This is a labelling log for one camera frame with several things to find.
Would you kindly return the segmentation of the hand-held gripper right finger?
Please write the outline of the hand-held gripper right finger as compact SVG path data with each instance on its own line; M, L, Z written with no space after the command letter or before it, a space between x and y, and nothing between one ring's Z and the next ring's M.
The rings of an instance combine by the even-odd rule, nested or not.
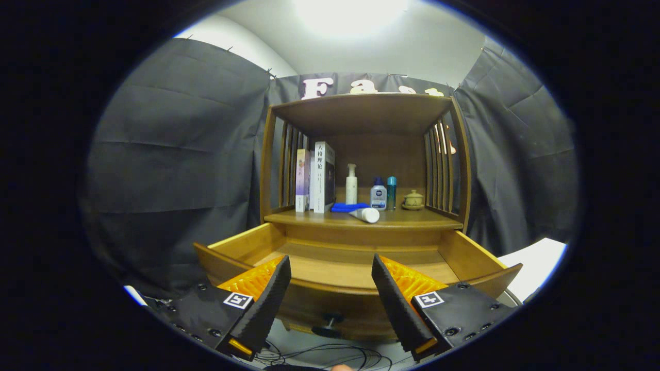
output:
M375 254L371 276L399 343L422 361L478 340L512 315L498 298L520 271L516 264L445 283Z

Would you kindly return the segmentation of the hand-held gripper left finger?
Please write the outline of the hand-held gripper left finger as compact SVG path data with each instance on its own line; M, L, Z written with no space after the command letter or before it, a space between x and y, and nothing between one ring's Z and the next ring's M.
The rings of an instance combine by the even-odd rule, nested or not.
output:
M175 300L151 298L150 308L206 347L252 361L266 343L290 280L285 255L217 286L200 283Z

